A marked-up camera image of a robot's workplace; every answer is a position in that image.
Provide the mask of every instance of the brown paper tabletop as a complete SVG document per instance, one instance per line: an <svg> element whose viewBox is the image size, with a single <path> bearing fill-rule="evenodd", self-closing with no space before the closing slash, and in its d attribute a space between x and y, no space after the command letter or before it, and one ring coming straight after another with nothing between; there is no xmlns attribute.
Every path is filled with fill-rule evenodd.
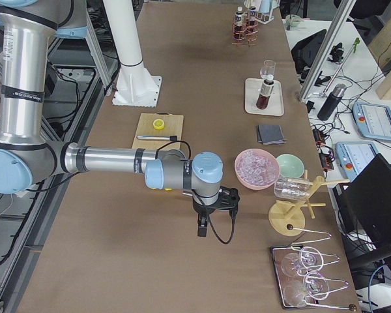
<svg viewBox="0 0 391 313"><path fill-rule="evenodd" d="M72 179L18 312L281 312L269 248L292 237L276 233L267 220L275 202L272 188L249 190L237 180L233 163L248 148L274 156L300 157L309 177L321 175L305 106L295 98L299 84L278 11L259 26L254 47L231 44L236 5L145 3L138 20L145 66L163 82L156 108L103 103L87 145L130 147L141 112L184 116L182 138L193 154L213 151L224 162L222 185L238 188L235 237L222 245L209 227L197 237L197 214L180 190L150 190L142 175L90 172ZM265 59L276 61L285 114L244 111L244 81L258 78ZM260 123L282 126L287 143L263 146ZM328 204L323 189L313 200ZM313 245L336 253L341 262L323 273L352 282L334 212L306 213L306 227L334 237ZM212 215L227 238L227 213ZM324 303L358 304L353 286ZM316 309L314 312L331 312Z"/></svg>

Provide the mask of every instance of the pink bowl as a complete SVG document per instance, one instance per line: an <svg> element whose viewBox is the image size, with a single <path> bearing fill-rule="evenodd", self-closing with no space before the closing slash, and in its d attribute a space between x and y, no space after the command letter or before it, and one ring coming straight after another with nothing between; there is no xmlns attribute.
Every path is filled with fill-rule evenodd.
<svg viewBox="0 0 391 313"><path fill-rule="evenodd" d="M272 154L262 149L248 149L235 160L237 179L253 190L272 186L280 176L280 166Z"/></svg>

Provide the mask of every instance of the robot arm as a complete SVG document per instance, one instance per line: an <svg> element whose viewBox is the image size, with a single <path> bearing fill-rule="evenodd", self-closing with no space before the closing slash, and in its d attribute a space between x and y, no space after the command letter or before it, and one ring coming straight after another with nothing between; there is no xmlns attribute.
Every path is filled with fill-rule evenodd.
<svg viewBox="0 0 391 313"><path fill-rule="evenodd" d="M48 41L87 34L85 0L0 0L5 25L0 113L0 193L25 190L60 173L144 173L151 188L192 190L206 236L215 209L237 213L237 190L220 186L222 161L214 153L185 160L180 151L104 149L46 141L40 135Z"/></svg>

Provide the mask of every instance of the glass bottle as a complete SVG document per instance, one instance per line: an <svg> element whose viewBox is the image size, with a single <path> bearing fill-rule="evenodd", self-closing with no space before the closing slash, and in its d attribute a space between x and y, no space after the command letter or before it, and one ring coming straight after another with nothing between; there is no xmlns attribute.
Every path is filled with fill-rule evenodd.
<svg viewBox="0 0 391 313"><path fill-rule="evenodd" d="M233 38L243 39L243 8L238 7L235 13L235 20L233 22Z"/></svg>
<svg viewBox="0 0 391 313"><path fill-rule="evenodd" d="M246 20L246 30L251 33L253 31L253 27L256 24L258 12L256 11L256 7L249 7L248 9L248 19Z"/></svg>
<svg viewBox="0 0 391 313"><path fill-rule="evenodd" d="M273 80L263 81L261 91L259 92L258 100L256 101L256 107L258 109L264 110L267 108L273 87L274 87Z"/></svg>

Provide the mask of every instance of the white tray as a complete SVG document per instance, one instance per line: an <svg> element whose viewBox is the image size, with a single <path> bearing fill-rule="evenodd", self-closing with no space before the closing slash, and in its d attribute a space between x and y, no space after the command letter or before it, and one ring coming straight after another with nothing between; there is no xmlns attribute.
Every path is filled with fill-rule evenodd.
<svg viewBox="0 0 391 313"><path fill-rule="evenodd" d="M263 80L259 78L247 78L245 81L245 111L250 114L281 116L284 114L281 83L274 80L274 88L269 98L268 107L260 110L256 107Z"/></svg>

